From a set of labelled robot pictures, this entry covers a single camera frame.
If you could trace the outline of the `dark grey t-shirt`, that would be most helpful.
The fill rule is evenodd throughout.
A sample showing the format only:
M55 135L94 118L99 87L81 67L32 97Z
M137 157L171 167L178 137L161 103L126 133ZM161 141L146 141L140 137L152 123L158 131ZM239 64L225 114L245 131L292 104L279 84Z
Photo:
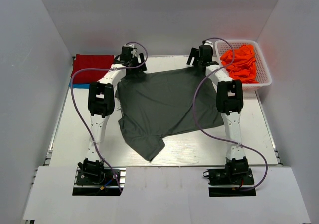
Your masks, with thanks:
M196 76L195 67L123 78L117 84L116 97L122 108L119 126L126 144L144 160L152 161L165 147L163 138L197 131L192 101L203 78ZM196 114L203 129L223 125L209 80L196 97Z

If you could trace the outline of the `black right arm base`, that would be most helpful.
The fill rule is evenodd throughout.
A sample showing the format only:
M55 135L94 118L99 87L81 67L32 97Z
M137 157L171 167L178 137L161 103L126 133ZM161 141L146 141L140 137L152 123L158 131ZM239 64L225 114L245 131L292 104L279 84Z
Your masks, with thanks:
M208 179L210 197L253 197L256 196L252 170L247 158L226 161L224 168L208 169L203 172Z

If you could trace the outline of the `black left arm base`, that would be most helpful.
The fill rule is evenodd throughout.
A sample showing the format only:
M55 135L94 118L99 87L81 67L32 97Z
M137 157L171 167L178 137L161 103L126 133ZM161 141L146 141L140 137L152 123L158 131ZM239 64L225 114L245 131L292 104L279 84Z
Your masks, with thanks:
M84 159L78 163L72 195L118 197L124 188L125 176L124 168L111 170L102 161Z

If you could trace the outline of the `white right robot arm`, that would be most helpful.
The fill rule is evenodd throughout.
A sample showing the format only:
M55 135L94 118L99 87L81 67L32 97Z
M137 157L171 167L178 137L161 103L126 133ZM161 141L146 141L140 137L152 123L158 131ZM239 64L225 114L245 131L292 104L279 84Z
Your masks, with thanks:
M230 144L226 152L226 162L246 162L247 158L242 146L242 137L240 129L240 114L243 108L243 90L240 80L230 78L222 68L215 64L212 60L213 48L210 45L201 45L199 48L191 48L187 65L192 65L199 68L205 74L204 78L198 84L192 101L192 112L196 126L204 133L205 132L198 122L196 116L196 97L201 86L206 82L217 86L216 91L216 108L221 114L225 127L225 138L209 137L224 141Z

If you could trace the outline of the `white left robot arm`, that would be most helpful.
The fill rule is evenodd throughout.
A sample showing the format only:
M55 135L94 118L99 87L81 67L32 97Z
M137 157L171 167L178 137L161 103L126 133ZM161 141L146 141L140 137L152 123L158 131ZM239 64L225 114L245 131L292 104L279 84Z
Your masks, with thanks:
M104 142L107 122L115 109L114 88L127 74L139 73L147 70L143 53L115 57L108 71L102 78L92 82L89 86L88 110L90 113L90 138L86 158L90 161L101 161L96 151Z

